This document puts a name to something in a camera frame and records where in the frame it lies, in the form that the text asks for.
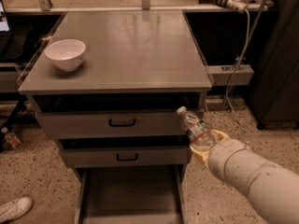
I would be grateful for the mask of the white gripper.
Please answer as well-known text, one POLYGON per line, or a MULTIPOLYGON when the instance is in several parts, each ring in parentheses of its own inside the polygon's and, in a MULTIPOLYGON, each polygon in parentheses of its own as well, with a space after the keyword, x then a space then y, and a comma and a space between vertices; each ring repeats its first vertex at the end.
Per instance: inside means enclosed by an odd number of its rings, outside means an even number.
POLYGON ((205 167, 209 168, 209 171, 217 177, 220 181, 225 180, 225 166, 228 160, 243 149, 250 150, 246 144, 236 139, 230 139, 227 133, 213 129, 212 132, 216 134, 220 141, 210 151, 199 151, 193 146, 190 149, 194 157, 205 167))

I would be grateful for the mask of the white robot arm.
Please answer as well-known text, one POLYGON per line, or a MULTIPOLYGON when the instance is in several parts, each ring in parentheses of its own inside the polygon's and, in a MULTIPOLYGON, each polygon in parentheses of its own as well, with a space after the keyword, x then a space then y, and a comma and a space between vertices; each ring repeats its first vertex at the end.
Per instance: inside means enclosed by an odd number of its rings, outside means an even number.
POLYGON ((211 146, 191 143, 195 158, 221 182, 241 193, 269 224, 299 224, 299 174, 215 131, 211 146))

